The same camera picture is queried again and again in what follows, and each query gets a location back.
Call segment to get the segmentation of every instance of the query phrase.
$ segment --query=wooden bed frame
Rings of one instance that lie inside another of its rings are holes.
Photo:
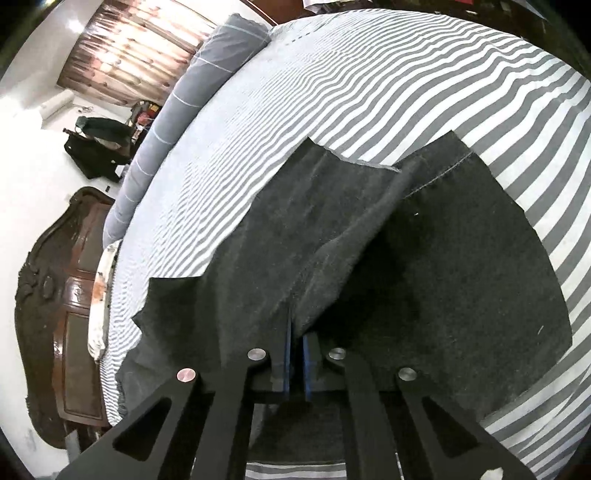
[[[28,412],[37,433],[56,448],[65,448],[65,437],[74,430],[91,442],[109,427],[99,366],[86,344],[102,230],[112,203],[92,187],[76,192],[19,273],[15,327]]]

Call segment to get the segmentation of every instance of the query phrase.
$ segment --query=triangular cutout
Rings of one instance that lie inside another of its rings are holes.
[[[429,397],[423,398],[423,408],[447,457],[460,456],[478,446],[473,435]]]
[[[171,405],[172,401],[169,398],[162,398],[117,437],[113,442],[113,448],[140,462],[145,462],[150,457]]]

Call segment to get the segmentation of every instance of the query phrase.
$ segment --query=dark gray garment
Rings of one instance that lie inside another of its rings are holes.
[[[360,350],[381,387],[400,366],[422,370],[477,420],[539,380],[571,331],[523,211],[453,133],[397,166],[348,163],[304,141],[202,277],[151,279],[134,319],[142,339],[118,372],[125,407],[180,368],[214,371],[268,348],[284,322],[296,337],[316,327]],[[304,442],[307,460],[341,458],[335,416],[316,418],[331,420],[314,440],[265,424],[254,458],[306,461]]]

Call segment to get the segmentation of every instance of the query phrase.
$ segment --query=ceiling light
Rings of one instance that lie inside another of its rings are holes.
[[[84,25],[82,25],[78,20],[70,20],[68,22],[68,28],[72,30],[74,33],[81,34],[84,31]]]

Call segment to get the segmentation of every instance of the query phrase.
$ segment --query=pillow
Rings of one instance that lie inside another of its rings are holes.
[[[110,244],[100,256],[88,315],[88,353],[98,362],[107,348],[109,336],[109,304],[115,261],[121,240]]]
[[[268,28],[232,14],[213,30],[178,80],[135,154],[105,221],[103,246],[123,238],[152,178],[199,110],[269,43]]]

